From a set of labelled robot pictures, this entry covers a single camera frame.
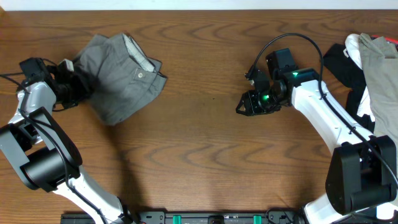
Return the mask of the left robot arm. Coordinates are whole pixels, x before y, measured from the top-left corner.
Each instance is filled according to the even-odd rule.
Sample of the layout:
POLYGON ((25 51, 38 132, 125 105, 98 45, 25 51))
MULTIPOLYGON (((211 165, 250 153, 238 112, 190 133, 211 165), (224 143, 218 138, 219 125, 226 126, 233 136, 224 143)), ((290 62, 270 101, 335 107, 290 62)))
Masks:
POLYGON ((90 76, 69 60, 32 57, 19 65, 25 79, 17 84, 16 112, 1 128, 1 151, 24 185, 69 199, 95 223, 139 223, 87 174, 77 147, 52 117, 57 104, 66 110, 92 94, 90 76))

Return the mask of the grey shorts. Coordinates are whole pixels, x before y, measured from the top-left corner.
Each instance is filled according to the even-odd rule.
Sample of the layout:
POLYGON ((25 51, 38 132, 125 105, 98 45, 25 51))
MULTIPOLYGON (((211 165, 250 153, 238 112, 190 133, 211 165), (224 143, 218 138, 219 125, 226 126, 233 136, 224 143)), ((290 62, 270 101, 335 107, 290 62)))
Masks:
POLYGON ((156 99, 167 77, 162 62, 149 58, 125 33, 96 34, 73 59, 94 88, 88 102, 105 125, 114 126, 156 99))

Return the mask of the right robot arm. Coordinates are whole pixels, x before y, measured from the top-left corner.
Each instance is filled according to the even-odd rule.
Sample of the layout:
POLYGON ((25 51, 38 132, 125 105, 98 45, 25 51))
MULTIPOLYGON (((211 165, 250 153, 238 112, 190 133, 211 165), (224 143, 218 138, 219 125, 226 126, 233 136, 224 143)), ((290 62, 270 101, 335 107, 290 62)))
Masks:
POLYGON ((243 93, 236 112, 271 114, 283 106, 301 112, 332 155, 326 192, 303 207, 305 223, 397 223, 396 147, 388 136, 375 137, 328 94, 313 68, 299 69, 289 49, 266 57, 270 74, 253 64, 245 77, 253 89, 243 93))

